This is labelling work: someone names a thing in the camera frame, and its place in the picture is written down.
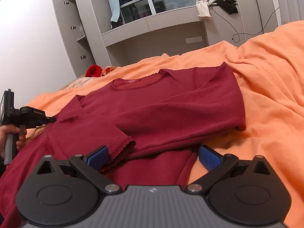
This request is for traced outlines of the person's left hand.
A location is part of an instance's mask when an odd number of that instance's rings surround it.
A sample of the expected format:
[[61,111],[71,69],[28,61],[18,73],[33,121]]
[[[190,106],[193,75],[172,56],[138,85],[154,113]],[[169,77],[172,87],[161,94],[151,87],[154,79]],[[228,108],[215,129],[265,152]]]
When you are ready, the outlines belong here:
[[16,142],[16,148],[18,151],[22,150],[25,147],[26,143],[26,135],[27,131],[24,130],[20,133],[20,128],[16,127],[15,125],[3,125],[1,126],[0,130],[0,147],[1,147],[1,158],[4,159],[5,155],[5,143],[7,135],[10,133],[19,135],[19,139]]

